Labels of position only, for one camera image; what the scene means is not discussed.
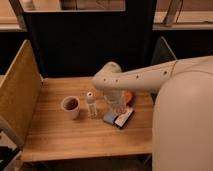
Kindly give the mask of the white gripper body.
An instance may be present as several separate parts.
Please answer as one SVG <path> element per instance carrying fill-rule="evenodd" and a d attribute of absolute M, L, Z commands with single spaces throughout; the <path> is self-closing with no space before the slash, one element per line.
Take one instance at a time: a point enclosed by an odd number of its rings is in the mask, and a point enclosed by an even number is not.
<path fill-rule="evenodd" d="M 126 103 L 122 91 L 111 90 L 104 92 L 104 99 L 109 108 L 115 114 L 124 114 L 126 112 Z"/>

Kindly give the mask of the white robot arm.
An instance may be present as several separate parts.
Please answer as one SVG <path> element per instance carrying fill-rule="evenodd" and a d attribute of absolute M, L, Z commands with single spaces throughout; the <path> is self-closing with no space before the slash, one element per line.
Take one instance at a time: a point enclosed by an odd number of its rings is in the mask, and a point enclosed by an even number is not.
<path fill-rule="evenodd" d="M 152 124 L 153 171 L 213 171 L 213 55 L 123 72 L 109 62 L 93 77 L 107 90 L 157 95 Z"/>

